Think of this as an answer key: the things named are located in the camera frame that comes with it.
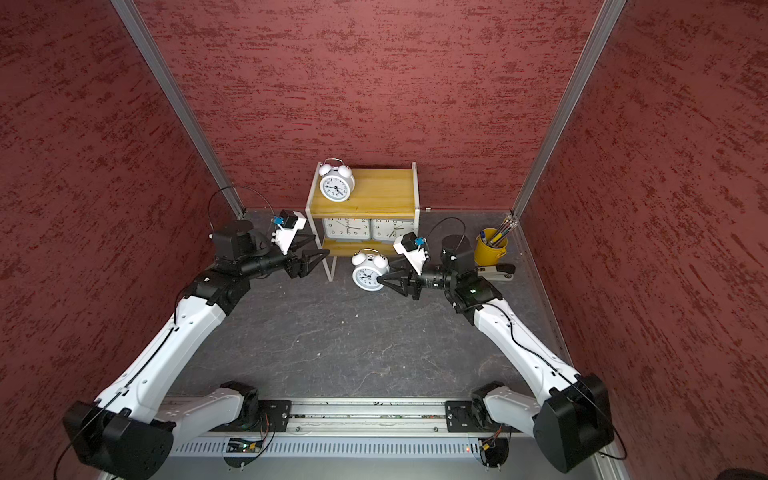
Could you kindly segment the grey square alarm clock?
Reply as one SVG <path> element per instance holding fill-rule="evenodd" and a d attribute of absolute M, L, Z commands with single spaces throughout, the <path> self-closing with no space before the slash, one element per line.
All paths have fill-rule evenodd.
<path fill-rule="evenodd" d="M 371 239 L 368 219 L 324 218 L 322 224 L 326 237 L 331 240 L 354 242 Z"/>
<path fill-rule="evenodd" d="M 372 219 L 372 239 L 384 243 L 393 243 L 398 236 L 414 231 L 412 219 Z"/>

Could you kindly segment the white twin bell alarm clock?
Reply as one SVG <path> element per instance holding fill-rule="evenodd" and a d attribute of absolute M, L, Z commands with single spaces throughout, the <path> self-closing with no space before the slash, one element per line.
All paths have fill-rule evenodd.
<path fill-rule="evenodd" d="M 325 159 L 319 169 L 319 189 L 331 202 L 342 203 L 350 199 L 356 187 L 353 172 L 339 158 Z"/>

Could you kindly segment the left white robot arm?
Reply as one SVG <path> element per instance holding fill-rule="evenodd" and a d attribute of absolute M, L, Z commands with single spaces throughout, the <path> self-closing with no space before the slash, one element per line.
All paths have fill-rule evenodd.
<path fill-rule="evenodd" d="M 69 450 L 90 467 L 121 479 L 149 479 L 172 449 L 222 425 L 264 432 L 274 426 L 258 390 L 229 381 L 177 409 L 162 407 L 179 374 L 232 313 L 255 279 L 283 270 L 304 278 L 328 256 L 311 249 L 306 217 L 283 210 L 264 235 L 244 219 L 212 233 L 215 260 L 179 294 L 174 312 L 132 364 L 97 398 L 73 403 L 63 418 Z"/>

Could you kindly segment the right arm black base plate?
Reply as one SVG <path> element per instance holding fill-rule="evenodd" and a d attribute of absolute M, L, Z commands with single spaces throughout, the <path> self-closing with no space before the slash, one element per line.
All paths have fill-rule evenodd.
<path fill-rule="evenodd" d="M 444 403 L 444 409 L 449 433 L 513 432 L 511 427 L 492 421 L 478 401 L 449 400 Z"/>

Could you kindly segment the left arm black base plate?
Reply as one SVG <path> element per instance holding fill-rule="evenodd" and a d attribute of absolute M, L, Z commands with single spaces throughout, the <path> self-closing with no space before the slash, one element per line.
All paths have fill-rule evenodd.
<path fill-rule="evenodd" d="M 287 430 L 291 408 L 290 400 L 251 401 L 235 420 L 213 428 L 212 432 L 282 433 Z"/>

